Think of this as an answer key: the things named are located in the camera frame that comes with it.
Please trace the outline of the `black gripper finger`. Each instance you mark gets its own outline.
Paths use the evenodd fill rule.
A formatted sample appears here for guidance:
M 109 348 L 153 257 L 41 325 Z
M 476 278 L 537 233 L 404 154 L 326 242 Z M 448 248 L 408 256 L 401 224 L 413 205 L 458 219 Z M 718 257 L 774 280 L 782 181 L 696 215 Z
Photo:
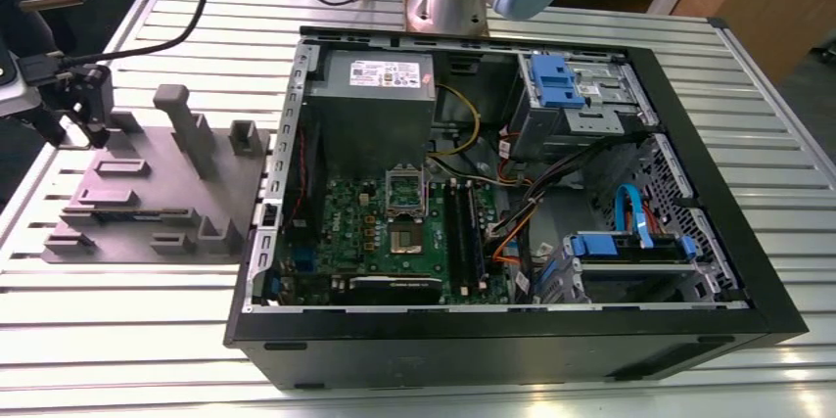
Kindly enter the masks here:
M 112 111 L 112 74 L 106 66 L 81 65 L 69 69 L 66 85 L 70 96 L 69 118 L 93 148 L 101 149 L 109 139 Z
M 66 131 L 49 109 L 44 107 L 30 109 L 29 124 L 49 145 L 60 146 L 62 144 Z

